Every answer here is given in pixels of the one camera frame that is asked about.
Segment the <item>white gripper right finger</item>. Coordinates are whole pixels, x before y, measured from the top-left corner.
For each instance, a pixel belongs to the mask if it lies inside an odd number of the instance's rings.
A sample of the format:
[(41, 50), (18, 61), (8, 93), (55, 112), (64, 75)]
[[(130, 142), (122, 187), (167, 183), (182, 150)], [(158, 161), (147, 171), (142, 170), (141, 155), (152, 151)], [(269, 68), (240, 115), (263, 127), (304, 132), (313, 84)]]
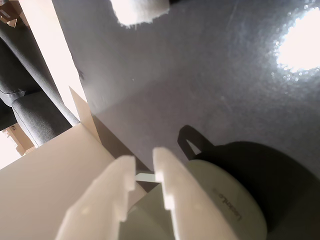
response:
[(176, 240), (224, 240), (223, 218), (184, 164), (167, 148), (152, 150), (155, 178)]

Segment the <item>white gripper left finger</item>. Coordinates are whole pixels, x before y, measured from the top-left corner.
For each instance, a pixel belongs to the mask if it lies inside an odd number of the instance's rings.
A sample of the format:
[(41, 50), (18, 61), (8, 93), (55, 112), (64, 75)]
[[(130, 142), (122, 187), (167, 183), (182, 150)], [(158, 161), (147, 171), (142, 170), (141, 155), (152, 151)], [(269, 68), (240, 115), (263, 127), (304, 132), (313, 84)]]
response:
[(67, 210), (57, 240), (116, 240), (136, 188), (136, 160), (123, 155), (112, 161)]

